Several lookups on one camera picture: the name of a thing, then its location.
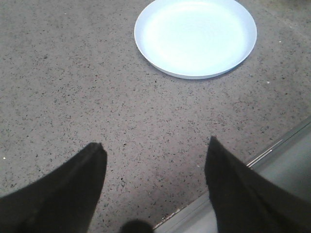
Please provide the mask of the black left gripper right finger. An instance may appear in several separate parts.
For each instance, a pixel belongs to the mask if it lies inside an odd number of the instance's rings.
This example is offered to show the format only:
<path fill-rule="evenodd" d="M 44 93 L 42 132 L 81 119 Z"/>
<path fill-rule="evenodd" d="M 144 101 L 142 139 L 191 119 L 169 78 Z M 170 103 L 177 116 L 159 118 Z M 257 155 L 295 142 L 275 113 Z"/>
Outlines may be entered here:
<path fill-rule="evenodd" d="M 311 205 L 263 178 L 216 137 L 205 163 L 209 199 L 220 233 L 309 233 Z"/>

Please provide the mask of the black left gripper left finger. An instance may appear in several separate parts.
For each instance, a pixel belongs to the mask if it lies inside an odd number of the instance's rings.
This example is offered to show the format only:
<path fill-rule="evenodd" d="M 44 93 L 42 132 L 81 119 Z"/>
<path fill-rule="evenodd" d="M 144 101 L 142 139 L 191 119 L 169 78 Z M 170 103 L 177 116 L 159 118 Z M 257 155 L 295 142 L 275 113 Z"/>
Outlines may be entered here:
<path fill-rule="evenodd" d="M 89 143 L 59 168 L 0 199 L 2 233 L 86 233 L 101 195 L 107 153 Z"/>

